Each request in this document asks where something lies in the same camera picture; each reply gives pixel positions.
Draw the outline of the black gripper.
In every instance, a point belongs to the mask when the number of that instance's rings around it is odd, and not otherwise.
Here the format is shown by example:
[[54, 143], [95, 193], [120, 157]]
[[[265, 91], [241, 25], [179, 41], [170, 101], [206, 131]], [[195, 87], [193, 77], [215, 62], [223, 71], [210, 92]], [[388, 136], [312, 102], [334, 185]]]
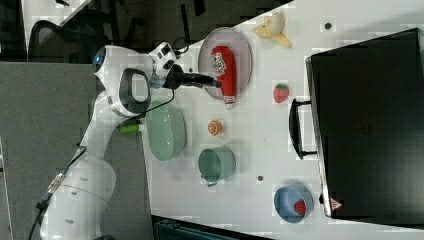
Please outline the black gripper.
[[191, 73], [184, 73], [183, 69], [177, 65], [174, 64], [165, 80], [165, 83], [163, 84], [164, 88], [167, 89], [177, 89], [180, 86], [189, 86], [189, 87], [215, 87], [215, 88], [221, 88], [222, 83], [219, 81], [216, 81], [216, 78], [207, 76], [207, 75], [199, 75], [199, 83], [197, 83], [194, 79], [194, 75]]

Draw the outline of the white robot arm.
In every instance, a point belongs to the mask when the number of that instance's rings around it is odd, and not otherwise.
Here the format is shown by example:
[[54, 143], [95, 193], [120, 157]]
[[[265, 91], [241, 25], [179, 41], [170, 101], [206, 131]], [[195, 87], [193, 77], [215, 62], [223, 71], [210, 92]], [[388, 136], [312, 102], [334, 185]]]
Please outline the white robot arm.
[[213, 77], [183, 72], [176, 60], [166, 42], [150, 53], [106, 45], [95, 54], [93, 73], [104, 90], [95, 100], [78, 151], [37, 205], [42, 240], [104, 240], [100, 223], [116, 182], [105, 151], [121, 123], [152, 110], [153, 88], [222, 86]]

